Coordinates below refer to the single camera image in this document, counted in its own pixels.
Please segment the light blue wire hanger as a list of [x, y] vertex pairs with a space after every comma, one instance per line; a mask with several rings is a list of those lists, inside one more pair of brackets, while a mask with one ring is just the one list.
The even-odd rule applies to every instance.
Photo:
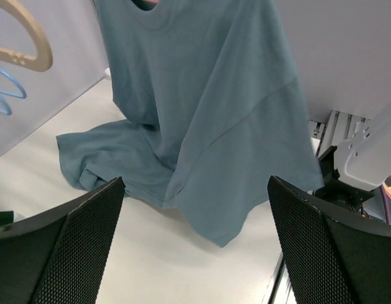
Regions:
[[11, 76], [8, 72], [0, 68], [0, 75], [8, 81], [9, 84], [14, 87], [12, 91], [5, 90], [0, 87], [0, 94], [3, 94], [5, 96], [10, 96], [18, 99], [26, 99], [27, 98], [27, 92], [24, 89], [24, 87], [17, 81], [13, 76]]

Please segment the blue grey t shirt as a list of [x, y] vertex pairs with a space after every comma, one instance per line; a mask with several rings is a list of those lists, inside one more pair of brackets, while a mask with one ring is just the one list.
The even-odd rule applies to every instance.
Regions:
[[97, 1], [124, 118], [56, 138], [73, 187], [181, 211], [218, 246], [268, 199], [271, 176], [323, 186], [309, 114], [273, 1]]

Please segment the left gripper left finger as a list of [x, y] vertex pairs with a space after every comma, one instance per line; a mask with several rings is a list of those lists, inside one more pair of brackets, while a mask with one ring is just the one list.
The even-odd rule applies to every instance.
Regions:
[[120, 177], [0, 227], [0, 303], [95, 303], [120, 216]]

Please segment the beige wooden hanger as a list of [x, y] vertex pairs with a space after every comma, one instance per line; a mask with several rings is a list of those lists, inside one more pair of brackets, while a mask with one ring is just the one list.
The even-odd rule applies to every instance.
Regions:
[[0, 1], [0, 61], [35, 72], [53, 66], [49, 39], [21, 1]]

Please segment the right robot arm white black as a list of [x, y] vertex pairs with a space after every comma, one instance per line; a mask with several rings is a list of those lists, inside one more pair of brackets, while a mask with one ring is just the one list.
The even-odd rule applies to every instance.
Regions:
[[364, 202], [382, 197], [391, 224], [391, 102], [372, 119], [333, 110], [322, 133], [318, 157], [324, 186], [314, 195], [334, 205], [364, 213]]

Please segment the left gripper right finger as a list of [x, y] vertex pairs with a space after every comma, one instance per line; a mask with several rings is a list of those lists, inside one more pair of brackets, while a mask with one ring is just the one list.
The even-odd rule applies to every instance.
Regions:
[[391, 303], [391, 225], [276, 176], [268, 194], [297, 303]]

